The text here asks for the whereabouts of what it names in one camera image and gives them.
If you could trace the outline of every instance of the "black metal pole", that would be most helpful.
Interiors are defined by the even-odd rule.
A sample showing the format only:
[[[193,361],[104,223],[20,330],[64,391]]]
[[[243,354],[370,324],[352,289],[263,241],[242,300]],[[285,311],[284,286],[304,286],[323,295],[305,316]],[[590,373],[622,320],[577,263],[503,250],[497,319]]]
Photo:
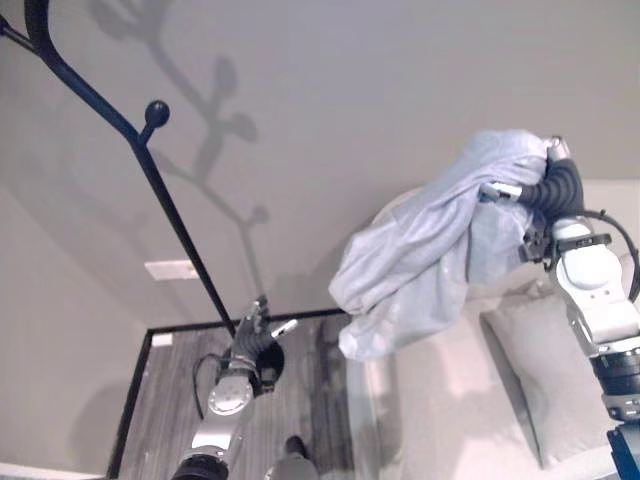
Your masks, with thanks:
[[[13,40],[22,48],[29,50],[31,53],[35,53],[36,55],[38,54],[36,49],[33,48],[33,45],[31,45],[29,39],[16,29],[12,28],[11,25],[9,25],[9,22],[7,22],[7,19],[2,15],[0,15],[0,35],[4,35],[5,37]]]
[[[234,336],[235,327],[233,322],[229,318],[222,299],[218,295],[209,272],[191,240],[189,232],[146,145],[153,130],[164,125],[169,119],[169,107],[163,102],[152,102],[145,112],[147,124],[142,132],[138,134],[133,125],[78,75],[57,52],[49,34],[49,0],[25,0],[24,10],[25,23],[32,47],[30,50],[34,51],[65,85],[73,90],[127,140],[180,243],[189,256],[191,263],[193,263],[196,272],[198,272],[205,290],[218,310],[222,322],[231,336]]]

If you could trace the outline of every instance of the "pillow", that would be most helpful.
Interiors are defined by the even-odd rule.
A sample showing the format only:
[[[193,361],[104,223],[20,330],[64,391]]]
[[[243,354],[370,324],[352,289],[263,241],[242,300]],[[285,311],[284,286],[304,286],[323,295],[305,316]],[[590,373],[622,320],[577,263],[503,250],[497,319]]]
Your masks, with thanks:
[[[543,468],[607,445],[616,425],[565,312],[549,295],[484,314],[522,384]]]

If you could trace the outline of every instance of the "gray cloth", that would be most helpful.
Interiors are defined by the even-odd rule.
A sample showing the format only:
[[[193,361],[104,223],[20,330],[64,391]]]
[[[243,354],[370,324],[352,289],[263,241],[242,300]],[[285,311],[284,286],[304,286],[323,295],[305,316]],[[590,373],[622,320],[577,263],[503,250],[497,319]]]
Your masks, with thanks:
[[[490,181],[537,183],[546,156],[529,132],[478,133],[440,178],[355,234],[329,287],[353,315],[340,334],[343,353],[375,358],[440,331],[458,317],[469,282],[490,283],[520,265],[531,214],[478,203],[478,192]]]

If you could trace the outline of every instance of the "wall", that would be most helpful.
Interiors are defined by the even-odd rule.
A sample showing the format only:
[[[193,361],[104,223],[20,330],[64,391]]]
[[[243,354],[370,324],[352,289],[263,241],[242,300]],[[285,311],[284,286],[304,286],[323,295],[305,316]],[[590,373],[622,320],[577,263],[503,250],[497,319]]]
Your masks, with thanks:
[[[262,292],[274,312],[331,307],[349,235],[434,178],[477,129],[559,132],[585,177],[640,177],[633,0],[52,3],[60,50],[137,126],[149,100],[170,105],[151,145],[234,316]],[[19,2],[0,11],[21,26]],[[13,248],[28,257],[46,245],[49,269],[75,276],[36,288],[35,273],[3,268],[3,286],[25,285],[8,300],[31,303],[33,291],[41,305],[3,306],[4,322],[18,328],[29,312],[40,332],[43,310],[60,325],[95,322],[111,343],[81,362],[84,381],[107,358],[124,378],[140,325],[217,318],[197,281],[154,283],[143,269],[184,254],[125,143],[6,41],[0,111],[6,208],[39,238]],[[52,307],[85,288],[82,308]]]
[[[104,473],[145,328],[0,188],[0,460]]]

